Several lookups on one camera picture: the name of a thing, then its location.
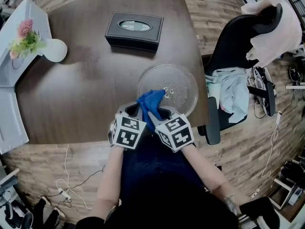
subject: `white cloth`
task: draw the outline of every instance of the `white cloth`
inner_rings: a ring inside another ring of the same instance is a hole
[[[247,53],[247,60],[258,59],[255,66],[264,67],[282,53],[293,50],[301,43],[302,29],[295,11],[283,0],[260,0],[242,6],[242,14],[259,15],[270,6],[282,5],[283,13],[278,26],[270,33],[251,38],[253,48]]]
[[[229,123],[238,123],[248,113],[249,90],[244,69],[237,67],[220,69],[213,72],[212,76],[206,75],[206,81],[218,83],[220,89],[220,104],[227,113],[234,113],[229,118]]]

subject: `glass bowl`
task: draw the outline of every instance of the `glass bowl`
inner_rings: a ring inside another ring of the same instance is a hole
[[[140,76],[137,96],[150,90],[165,90],[159,106],[174,107],[179,113],[189,116],[198,100],[198,87],[194,76],[183,66],[162,62],[148,67]]]

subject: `blue cloth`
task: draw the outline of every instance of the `blue cloth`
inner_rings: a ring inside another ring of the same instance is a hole
[[[158,119],[162,120],[158,113],[158,105],[165,95],[165,90],[150,90],[148,93],[143,94],[138,98],[137,102],[143,109],[143,121],[147,123],[148,128],[154,133],[155,126],[148,116],[148,111]]]

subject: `black tissue box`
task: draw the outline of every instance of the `black tissue box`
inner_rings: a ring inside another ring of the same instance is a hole
[[[163,18],[114,12],[105,38],[111,46],[121,46],[157,51]]]

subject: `white vase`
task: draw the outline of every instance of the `white vase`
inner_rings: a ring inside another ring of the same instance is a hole
[[[52,62],[62,61],[68,52],[67,45],[58,39],[45,39],[45,46],[41,48],[41,52],[44,56]]]

